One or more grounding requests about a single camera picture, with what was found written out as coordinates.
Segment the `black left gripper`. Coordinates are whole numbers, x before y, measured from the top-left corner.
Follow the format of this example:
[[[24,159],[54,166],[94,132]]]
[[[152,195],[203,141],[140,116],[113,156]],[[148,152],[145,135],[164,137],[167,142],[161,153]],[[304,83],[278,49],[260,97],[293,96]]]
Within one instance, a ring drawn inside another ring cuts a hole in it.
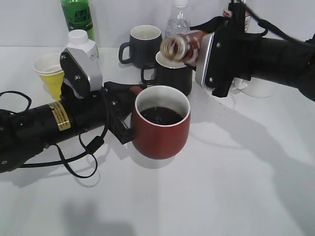
[[[121,144],[132,141],[134,131],[125,119],[134,108],[134,85],[106,82],[101,90],[79,99],[65,83],[61,87],[61,102],[74,127],[75,135],[106,126]]]

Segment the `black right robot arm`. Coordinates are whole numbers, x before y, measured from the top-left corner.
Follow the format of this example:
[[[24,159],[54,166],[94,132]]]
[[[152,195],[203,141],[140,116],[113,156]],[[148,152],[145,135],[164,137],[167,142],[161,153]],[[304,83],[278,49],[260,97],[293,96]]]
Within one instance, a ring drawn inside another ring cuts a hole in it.
[[[296,88],[315,99],[315,44],[247,33],[242,23],[217,16],[191,30],[206,32],[195,68],[196,80],[213,96],[227,97],[234,78],[255,77]]]

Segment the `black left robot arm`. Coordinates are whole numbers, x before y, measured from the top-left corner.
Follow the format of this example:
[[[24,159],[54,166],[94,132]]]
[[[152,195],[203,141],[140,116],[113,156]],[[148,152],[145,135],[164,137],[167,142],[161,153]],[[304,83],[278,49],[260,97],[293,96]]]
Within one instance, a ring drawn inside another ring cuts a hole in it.
[[[134,108],[135,94],[132,88],[145,89],[145,85],[125,85],[106,82],[99,91],[85,98],[76,98],[73,90],[62,85],[59,101],[36,108],[27,106],[22,112],[0,111],[0,171],[17,168],[38,168],[75,161],[87,154],[94,154],[104,143],[110,131],[121,144],[134,138],[134,131],[124,120]],[[84,152],[60,161],[27,164],[44,149],[81,135],[98,127],[104,130],[84,145]]]

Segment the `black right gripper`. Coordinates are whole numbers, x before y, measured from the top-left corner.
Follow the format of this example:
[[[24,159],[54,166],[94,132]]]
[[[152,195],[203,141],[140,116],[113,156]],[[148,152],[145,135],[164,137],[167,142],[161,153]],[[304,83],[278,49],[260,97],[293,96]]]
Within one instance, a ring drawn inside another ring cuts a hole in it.
[[[214,90],[211,92],[216,97],[227,97],[235,77],[250,78],[246,69],[249,49],[243,39],[245,32],[232,32],[227,27],[228,18],[217,16],[211,20],[190,27],[190,30],[202,30],[207,33],[214,32],[210,60],[206,75],[206,85]]]

